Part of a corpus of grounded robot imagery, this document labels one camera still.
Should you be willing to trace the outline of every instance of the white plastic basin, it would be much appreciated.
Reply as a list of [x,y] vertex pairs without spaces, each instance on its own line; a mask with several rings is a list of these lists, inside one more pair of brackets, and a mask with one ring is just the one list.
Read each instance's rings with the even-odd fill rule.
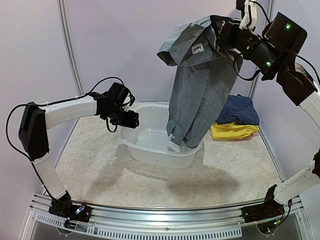
[[121,130],[121,139],[135,160],[177,169],[190,166],[203,142],[190,149],[184,143],[178,146],[170,141],[166,131],[168,106],[142,105],[135,112],[139,113],[139,127]]

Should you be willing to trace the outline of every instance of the gray button-up shirt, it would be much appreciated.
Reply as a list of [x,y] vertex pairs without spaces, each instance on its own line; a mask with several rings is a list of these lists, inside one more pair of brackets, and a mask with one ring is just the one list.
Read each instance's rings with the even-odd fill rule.
[[[225,17],[216,16],[221,27]],[[177,26],[159,49],[168,66],[178,66],[169,104],[168,136],[196,148],[218,118],[236,82],[236,50],[219,50],[210,16]],[[243,60],[237,60],[240,70]]]

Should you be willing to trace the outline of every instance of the shirt label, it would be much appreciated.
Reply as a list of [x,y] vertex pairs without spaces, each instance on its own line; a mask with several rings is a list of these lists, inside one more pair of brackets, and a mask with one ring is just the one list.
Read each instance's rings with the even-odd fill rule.
[[192,49],[192,54],[198,54],[198,53],[202,53],[205,51],[202,43],[199,43],[197,45],[192,46],[191,49]]

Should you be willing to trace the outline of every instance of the white wall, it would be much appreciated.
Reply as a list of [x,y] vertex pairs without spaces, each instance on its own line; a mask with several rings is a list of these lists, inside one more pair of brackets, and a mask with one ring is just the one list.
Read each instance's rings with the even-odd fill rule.
[[[276,0],[277,12],[291,18],[306,29],[308,37],[300,51],[320,71],[320,2],[302,0]],[[314,76],[306,63],[303,65]],[[310,160],[320,147],[320,130],[313,121],[283,93],[276,81],[259,82],[254,105],[260,116],[261,128],[271,145],[275,159],[285,179],[288,179]],[[301,195],[315,240],[320,240],[320,186]]]
[[[21,103],[60,100],[77,94],[63,40],[56,0],[2,0],[0,10],[0,239],[17,240],[34,192],[42,187],[29,161],[5,139],[10,110]],[[22,109],[12,116],[12,142],[22,149]],[[49,131],[54,162],[73,122]]]
[[[267,1],[260,2],[265,6]],[[65,5],[84,90],[100,79],[117,76],[138,101],[170,99],[176,68],[166,66],[156,54],[174,27],[206,15],[241,16],[235,0],[68,0]],[[261,17],[258,32],[263,24]],[[255,70],[249,62],[242,68],[245,77]],[[97,91],[109,85],[101,84]],[[251,82],[240,79],[232,93],[246,96],[250,86]]]

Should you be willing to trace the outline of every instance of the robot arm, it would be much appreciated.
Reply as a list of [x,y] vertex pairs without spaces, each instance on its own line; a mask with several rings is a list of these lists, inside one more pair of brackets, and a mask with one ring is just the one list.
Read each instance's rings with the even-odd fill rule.
[[[237,49],[240,52],[238,56],[252,61],[262,73],[262,81],[272,80],[277,75],[276,82],[282,86],[284,93],[320,128],[319,85],[302,65],[295,63],[307,32],[278,12],[273,22],[263,30],[262,36],[256,34],[248,23],[247,14],[247,6],[254,5],[254,0],[237,0],[237,9],[242,10],[243,19],[234,19],[222,29],[216,29],[219,33],[216,44],[221,49]],[[249,223],[277,217],[284,213],[284,204],[317,184],[320,184],[320,151],[304,169],[287,181],[272,186],[263,204],[244,207],[243,218]]]
[[125,109],[127,104],[131,106],[135,100],[130,95],[131,101],[124,103],[129,94],[129,89],[115,82],[109,91],[103,94],[91,92],[78,99],[63,100],[55,104],[37,105],[30,102],[24,109],[19,139],[35,172],[52,198],[49,209],[51,214],[87,222],[90,219],[91,208],[85,204],[80,208],[79,205],[73,204],[69,193],[62,185],[50,163],[47,129],[86,116],[100,116],[105,121],[109,118],[113,125],[136,128],[139,125],[138,113]]

